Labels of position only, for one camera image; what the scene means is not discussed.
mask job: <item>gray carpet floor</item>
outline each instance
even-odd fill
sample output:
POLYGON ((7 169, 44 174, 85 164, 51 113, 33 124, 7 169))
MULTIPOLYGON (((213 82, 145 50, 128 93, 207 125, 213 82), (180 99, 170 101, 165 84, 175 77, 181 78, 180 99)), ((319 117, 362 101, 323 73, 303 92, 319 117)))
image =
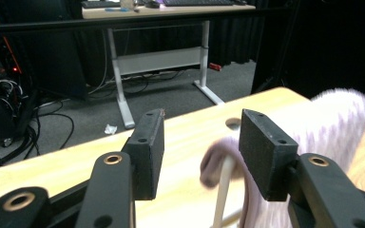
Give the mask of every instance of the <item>gray carpet floor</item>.
MULTIPOLYGON (((221 71, 208 69, 207 86, 225 102, 248 96, 251 93, 255 66, 254 62, 242 65, 233 63, 224 66, 221 71)), ((155 108, 163 108, 165 118, 169 119, 214 105, 193 85, 199 79, 198 69, 187 69, 146 80, 141 78, 124 81, 125 97, 135 123, 145 112, 155 108)), ((43 104, 38 110, 39 154, 53 153, 64 143, 65 147, 70 147, 106 137, 108 135, 105 129, 108 124, 117 126, 116 134, 126 131, 116 102, 116 93, 115 85, 108 83, 89 94, 86 101, 61 100, 43 104)), ((34 118, 29 125, 37 129, 38 122, 34 118)), ((19 139, 8 147, 0 145, 0 158, 16 149, 21 141, 19 139)), ((8 163, 23 160, 27 152, 24 151, 8 163)), ((33 148, 29 158, 35 156, 37 150, 33 148)))

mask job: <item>keyboard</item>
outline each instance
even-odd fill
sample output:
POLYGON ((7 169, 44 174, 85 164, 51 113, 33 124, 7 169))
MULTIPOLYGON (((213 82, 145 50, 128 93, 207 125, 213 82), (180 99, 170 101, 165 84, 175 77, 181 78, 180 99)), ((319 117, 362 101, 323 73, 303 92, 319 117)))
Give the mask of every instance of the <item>keyboard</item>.
POLYGON ((163 0, 167 7, 233 6, 232 0, 163 0))

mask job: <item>towel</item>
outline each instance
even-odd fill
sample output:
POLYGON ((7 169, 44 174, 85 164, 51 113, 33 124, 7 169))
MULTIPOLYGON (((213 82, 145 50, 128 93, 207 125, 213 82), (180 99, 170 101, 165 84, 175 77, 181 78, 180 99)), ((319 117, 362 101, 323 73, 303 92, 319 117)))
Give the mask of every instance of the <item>towel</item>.
MULTIPOLYGON (((310 103, 294 104, 268 117, 298 143, 298 154, 316 153, 335 161, 346 173, 365 132, 365 95, 336 88, 318 94, 310 103)), ((286 202, 262 198, 239 151, 239 134, 213 142, 201 162, 201 183, 214 188, 221 164, 229 155, 236 161, 232 179, 244 178, 245 196, 240 227, 292 227, 286 202)))

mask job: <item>black horizontal bar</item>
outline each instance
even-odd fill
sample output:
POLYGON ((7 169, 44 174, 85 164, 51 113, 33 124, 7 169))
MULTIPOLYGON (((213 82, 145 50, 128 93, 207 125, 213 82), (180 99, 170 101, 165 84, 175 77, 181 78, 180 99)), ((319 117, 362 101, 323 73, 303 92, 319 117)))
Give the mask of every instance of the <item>black horizontal bar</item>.
POLYGON ((24 34, 35 32, 58 32, 82 29, 122 29, 130 26, 148 25, 153 23, 172 23, 173 25, 204 20, 216 20, 224 18, 243 18, 243 17, 264 17, 271 15, 282 15, 290 12, 290 8, 273 8, 273 9, 240 9, 234 11, 210 11, 197 13, 181 13, 167 15, 144 15, 139 17, 125 18, 104 18, 104 19, 78 19, 53 22, 32 22, 1 24, 0 35, 24 34))

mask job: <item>white desk frame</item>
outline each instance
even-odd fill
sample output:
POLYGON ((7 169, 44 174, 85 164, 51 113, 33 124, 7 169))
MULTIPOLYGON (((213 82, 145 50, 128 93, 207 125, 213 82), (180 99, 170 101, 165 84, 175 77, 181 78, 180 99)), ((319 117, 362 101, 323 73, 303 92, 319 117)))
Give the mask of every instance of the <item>white desk frame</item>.
MULTIPOLYGON (((227 11, 254 9, 252 6, 233 6, 233 7, 182 7, 166 8, 161 5, 160 9, 147 9, 140 7, 140 12, 108 12, 103 9, 83 9, 82 13, 85 19, 107 18, 107 17, 124 17, 153 14, 170 14, 170 13, 198 13, 201 11, 227 11)), ((202 91, 216 105, 224 104, 212 90, 206 86, 207 62, 208 62, 208 40, 209 40, 209 21, 202 22, 202 46, 184 49, 173 49, 167 51, 157 51, 143 54, 134 54, 126 56, 117 56, 113 28, 107 28, 107 36, 111 51, 111 61, 115 75, 115 82, 118 90, 117 102, 120 107, 124 120, 125 128, 133 128, 135 122, 132 118, 129 106, 124 95, 121 75, 146 72, 151 70, 166 69, 172 67, 186 67, 201 65, 201 78, 194 82, 195 86, 202 91)))

